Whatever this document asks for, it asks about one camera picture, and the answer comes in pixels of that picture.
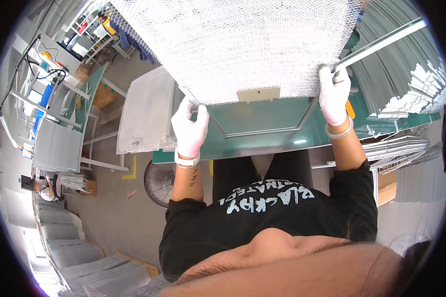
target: orange handle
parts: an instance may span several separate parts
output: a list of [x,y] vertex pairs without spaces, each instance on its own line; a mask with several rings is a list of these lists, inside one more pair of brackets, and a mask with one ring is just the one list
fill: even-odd
[[347,114],[354,119],[355,118],[355,111],[353,111],[352,104],[350,104],[350,101],[347,100],[347,103],[345,104],[345,109],[347,110]]

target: hand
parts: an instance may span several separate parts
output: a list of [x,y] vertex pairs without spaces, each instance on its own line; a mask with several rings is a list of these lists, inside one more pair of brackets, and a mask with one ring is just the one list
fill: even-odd
[[[196,122],[190,120],[192,113],[198,111]],[[208,132],[208,111],[204,105],[197,105],[193,98],[185,96],[172,116],[172,127],[177,137],[177,151],[180,156],[196,158]]]
[[349,98],[350,79],[345,68],[331,73],[331,69],[322,65],[319,67],[319,79],[321,80],[321,94],[319,104],[327,123],[331,126],[339,126],[345,122],[347,112],[345,104]]

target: fan guard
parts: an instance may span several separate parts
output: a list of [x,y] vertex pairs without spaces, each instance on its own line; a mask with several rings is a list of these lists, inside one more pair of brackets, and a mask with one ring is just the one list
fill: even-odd
[[165,208],[172,199],[175,172],[175,163],[154,164],[152,160],[145,169],[143,183],[147,195],[153,202]]

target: black t-shirt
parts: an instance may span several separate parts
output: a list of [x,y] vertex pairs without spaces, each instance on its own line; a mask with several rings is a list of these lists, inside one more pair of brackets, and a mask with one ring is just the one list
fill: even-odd
[[191,266],[247,244],[271,227],[293,236],[375,240],[378,212],[369,163],[335,172],[330,192],[327,196],[297,182],[265,180],[234,189],[209,206],[193,199],[170,200],[159,247],[162,272],[176,281]]

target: white mesh panel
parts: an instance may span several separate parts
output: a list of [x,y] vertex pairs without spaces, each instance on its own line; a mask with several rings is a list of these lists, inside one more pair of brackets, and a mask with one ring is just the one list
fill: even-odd
[[280,87],[319,93],[318,66],[333,65],[360,0],[111,0],[180,88],[203,104],[237,91]]

